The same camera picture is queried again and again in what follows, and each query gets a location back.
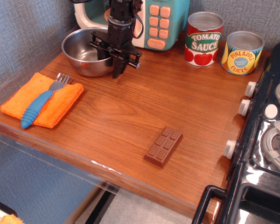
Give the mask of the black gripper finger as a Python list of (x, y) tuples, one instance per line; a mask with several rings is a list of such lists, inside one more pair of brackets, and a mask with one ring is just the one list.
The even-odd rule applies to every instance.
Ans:
[(98, 60), (105, 60), (110, 57), (110, 50), (109, 46), (99, 45), (97, 48), (98, 52)]
[(114, 60), (115, 61), (114, 61), (112, 78), (118, 78), (119, 75), (125, 71), (127, 66), (127, 61), (125, 58), (122, 57), (116, 57)]

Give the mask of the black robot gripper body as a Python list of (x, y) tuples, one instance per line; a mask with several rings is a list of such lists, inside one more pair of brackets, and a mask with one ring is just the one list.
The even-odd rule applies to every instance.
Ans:
[(128, 18), (127, 21), (116, 20), (112, 16), (108, 16), (107, 33), (93, 30), (90, 45), (98, 48), (99, 45), (109, 46), (110, 57), (125, 58), (127, 65), (137, 69), (140, 66), (140, 57), (142, 53), (132, 44), (133, 39), (139, 39), (142, 34), (135, 36), (134, 28), (138, 16)]

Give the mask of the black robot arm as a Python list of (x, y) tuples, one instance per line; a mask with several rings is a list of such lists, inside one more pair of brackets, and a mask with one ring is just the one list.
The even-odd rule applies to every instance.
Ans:
[(136, 21), (143, 23), (138, 16), (143, 1), (141, 0), (111, 0), (108, 30), (106, 33), (93, 30), (90, 45), (97, 49), (98, 60), (109, 57), (114, 59), (113, 78), (118, 78), (126, 66), (138, 68), (142, 53), (133, 45), (133, 39), (139, 39), (144, 30), (138, 36), (134, 29)]

